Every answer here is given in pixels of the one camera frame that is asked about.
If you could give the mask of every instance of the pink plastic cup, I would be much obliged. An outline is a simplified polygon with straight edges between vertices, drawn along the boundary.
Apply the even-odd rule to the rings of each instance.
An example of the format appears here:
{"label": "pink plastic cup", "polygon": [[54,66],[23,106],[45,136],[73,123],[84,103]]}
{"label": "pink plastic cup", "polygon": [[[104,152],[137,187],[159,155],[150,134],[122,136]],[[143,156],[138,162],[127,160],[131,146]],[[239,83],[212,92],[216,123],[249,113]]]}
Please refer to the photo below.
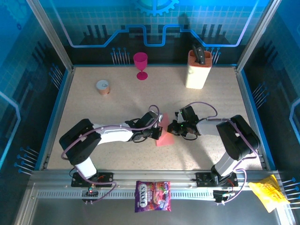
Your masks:
{"label": "pink plastic cup", "polygon": [[148,74],[143,72],[143,70],[147,67],[148,64],[148,56],[146,53],[138,52],[133,56],[133,61],[135,62],[135,67],[140,70],[140,72],[136,75],[139,80],[146,80]]}

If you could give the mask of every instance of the pink sponge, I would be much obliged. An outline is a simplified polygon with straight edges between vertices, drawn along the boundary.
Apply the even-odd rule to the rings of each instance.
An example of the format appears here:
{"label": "pink sponge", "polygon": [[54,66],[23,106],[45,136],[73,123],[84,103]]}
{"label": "pink sponge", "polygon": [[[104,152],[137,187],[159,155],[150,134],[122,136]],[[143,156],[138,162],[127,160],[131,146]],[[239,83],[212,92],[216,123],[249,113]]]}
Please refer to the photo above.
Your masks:
{"label": "pink sponge", "polygon": [[163,120],[159,123],[159,126],[163,128],[163,132],[160,138],[156,141],[156,146],[166,146],[174,144],[174,137],[172,134],[167,132],[168,125],[170,124],[167,113],[163,114]]}

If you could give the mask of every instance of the fox's candy package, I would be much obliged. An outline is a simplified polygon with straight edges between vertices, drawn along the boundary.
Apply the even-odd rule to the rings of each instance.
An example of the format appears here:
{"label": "fox's candy package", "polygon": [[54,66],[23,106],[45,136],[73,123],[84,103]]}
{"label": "fox's candy package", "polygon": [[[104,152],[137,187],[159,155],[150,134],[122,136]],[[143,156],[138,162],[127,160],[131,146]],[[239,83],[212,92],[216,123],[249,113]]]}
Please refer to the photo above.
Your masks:
{"label": "fox's candy package", "polygon": [[171,211],[170,182],[136,182],[135,212],[151,210]]}

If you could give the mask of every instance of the knife block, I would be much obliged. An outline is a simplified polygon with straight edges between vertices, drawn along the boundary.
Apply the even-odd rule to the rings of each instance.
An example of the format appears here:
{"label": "knife block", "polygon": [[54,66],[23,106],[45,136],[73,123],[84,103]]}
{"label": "knife block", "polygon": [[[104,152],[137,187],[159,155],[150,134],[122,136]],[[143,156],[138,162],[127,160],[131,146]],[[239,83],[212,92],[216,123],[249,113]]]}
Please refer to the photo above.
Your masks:
{"label": "knife block", "polygon": [[194,52],[188,52],[186,87],[192,89],[202,89],[212,67],[212,56],[208,51],[204,51],[205,65],[200,65],[196,61]]}

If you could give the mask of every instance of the gear logo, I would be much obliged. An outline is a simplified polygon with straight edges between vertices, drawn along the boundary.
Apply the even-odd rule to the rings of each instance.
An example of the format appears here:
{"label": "gear logo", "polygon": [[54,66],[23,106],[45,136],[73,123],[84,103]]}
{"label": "gear logo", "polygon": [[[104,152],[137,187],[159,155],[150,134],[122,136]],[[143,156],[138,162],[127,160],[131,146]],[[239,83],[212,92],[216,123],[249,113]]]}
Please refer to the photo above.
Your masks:
{"label": "gear logo", "polygon": [[146,15],[169,13],[169,9],[174,9],[174,5],[179,3],[178,0],[134,0],[133,4],[136,9],[140,9],[141,13]]}
{"label": "gear logo", "polygon": [[10,15],[20,23],[27,15],[26,0],[0,0],[0,6],[5,6]]}

